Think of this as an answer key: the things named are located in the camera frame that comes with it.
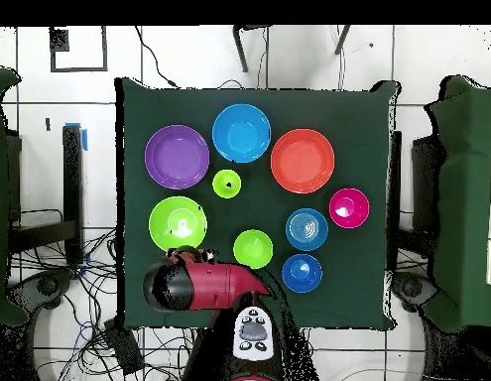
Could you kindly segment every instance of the bowl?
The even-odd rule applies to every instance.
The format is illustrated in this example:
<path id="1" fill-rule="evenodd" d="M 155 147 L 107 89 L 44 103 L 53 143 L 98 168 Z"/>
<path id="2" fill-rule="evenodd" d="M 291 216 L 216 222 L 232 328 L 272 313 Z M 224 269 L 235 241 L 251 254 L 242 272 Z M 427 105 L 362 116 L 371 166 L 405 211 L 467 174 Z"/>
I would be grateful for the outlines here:
<path id="1" fill-rule="evenodd" d="M 270 145 L 270 121 L 259 108 L 234 104 L 213 123 L 213 144 L 226 160 L 249 163 L 261 157 Z"/>
<path id="2" fill-rule="evenodd" d="M 150 177 L 162 187 L 187 189 L 197 184 L 208 170 L 208 146 L 190 127 L 167 126 L 148 141 L 145 165 Z"/>
<path id="3" fill-rule="evenodd" d="M 308 254 L 291 256 L 282 268 L 282 279 L 293 292 L 306 294 L 313 291 L 322 279 L 319 262 Z"/>
<path id="4" fill-rule="evenodd" d="M 337 191 L 329 201 L 329 215 L 342 228 L 357 228 L 368 217 L 370 204 L 358 189 Z"/>
<path id="5" fill-rule="evenodd" d="M 263 231 L 249 229 L 234 241 L 233 254 L 238 263 L 251 269 L 261 269 L 272 260 L 273 243 Z"/>
<path id="6" fill-rule="evenodd" d="M 313 251 L 320 247 L 328 235 L 328 223 L 315 209 L 301 208 L 293 212 L 286 222 L 286 236 L 295 248 Z"/>
<path id="7" fill-rule="evenodd" d="M 148 229 L 154 243 L 165 251 L 183 245 L 197 248 L 206 235 L 206 216 L 194 200 L 174 195 L 157 203 Z"/>
<path id="8" fill-rule="evenodd" d="M 309 193 L 320 189 L 333 174 L 334 166 L 331 144 L 315 130 L 292 130 L 272 150 L 273 177 L 290 192 Z"/>
<path id="9" fill-rule="evenodd" d="M 220 170 L 213 177 L 213 191 L 222 198 L 235 197 L 241 189 L 241 179 L 233 170 Z"/>

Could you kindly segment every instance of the small green bowl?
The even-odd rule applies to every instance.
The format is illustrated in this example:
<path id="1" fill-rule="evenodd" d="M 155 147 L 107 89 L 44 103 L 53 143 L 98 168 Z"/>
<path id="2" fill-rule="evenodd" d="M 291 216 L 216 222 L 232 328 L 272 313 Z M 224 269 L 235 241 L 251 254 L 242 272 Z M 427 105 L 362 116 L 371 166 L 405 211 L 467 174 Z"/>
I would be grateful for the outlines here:
<path id="1" fill-rule="evenodd" d="M 238 263 L 251 269 L 261 269 L 272 260 L 273 243 L 263 231 L 249 229 L 234 241 L 233 254 Z"/>
<path id="2" fill-rule="evenodd" d="M 211 185 L 219 197 L 232 198 L 240 192 L 241 179 L 233 170 L 220 170 Z"/>
<path id="3" fill-rule="evenodd" d="M 190 245 L 197 248 L 207 230 L 202 207 L 188 197 L 174 195 L 157 203 L 148 221 L 150 236 L 164 251 Z"/>

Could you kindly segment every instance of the dark blue bowl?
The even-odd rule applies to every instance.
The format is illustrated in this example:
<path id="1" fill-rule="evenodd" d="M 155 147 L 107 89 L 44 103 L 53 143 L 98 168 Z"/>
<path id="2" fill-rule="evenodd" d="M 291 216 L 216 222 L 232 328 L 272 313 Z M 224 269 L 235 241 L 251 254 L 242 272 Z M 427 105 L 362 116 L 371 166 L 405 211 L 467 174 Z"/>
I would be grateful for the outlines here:
<path id="1" fill-rule="evenodd" d="M 305 294 L 317 288 L 322 279 L 322 269 L 312 256 L 295 254 L 284 263 L 282 279 L 291 291 Z"/>

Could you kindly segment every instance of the purple plate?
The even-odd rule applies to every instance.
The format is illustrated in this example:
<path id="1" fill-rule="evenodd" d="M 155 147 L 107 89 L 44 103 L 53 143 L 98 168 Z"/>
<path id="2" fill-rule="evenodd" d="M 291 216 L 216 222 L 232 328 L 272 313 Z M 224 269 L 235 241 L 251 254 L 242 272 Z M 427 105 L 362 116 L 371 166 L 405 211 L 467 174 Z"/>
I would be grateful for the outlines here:
<path id="1" fill-rule="evenodd" d="M 167 126 L 148 141 L 145 165 L 150 177 L 162 187 L 187 189 L 197 184 L 208 170 L 208 146 L 190 127 Z"/>

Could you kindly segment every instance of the blue bowl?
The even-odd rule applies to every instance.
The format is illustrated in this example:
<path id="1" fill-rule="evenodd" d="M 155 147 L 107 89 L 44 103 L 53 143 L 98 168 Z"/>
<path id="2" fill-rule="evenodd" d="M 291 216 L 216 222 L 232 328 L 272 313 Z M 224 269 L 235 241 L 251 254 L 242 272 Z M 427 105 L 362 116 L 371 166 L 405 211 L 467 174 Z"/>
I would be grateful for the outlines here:
<path id="1" fill-rule="evenodd" d="M 270 121 L 259 108 L 235 104 L 218 114 L 212 129 L 213 144 L 226 160 L 255 161 L 270 145 Z"/>
<path id="2" fill-rule="evenodd" d="M 322 269 L 317 260 L 308 254 L 291 256 L 282 268 L 282 279 L 293 292 L 305 294 L 313 291 L 320 283 Z"/>
<path id="3" fill-rule="evenodd" d="M 312 251 L 326 240 L 328 222 L 317 210 L 301 208 L 288 218 L 286 236 L 293 247 Z"/>

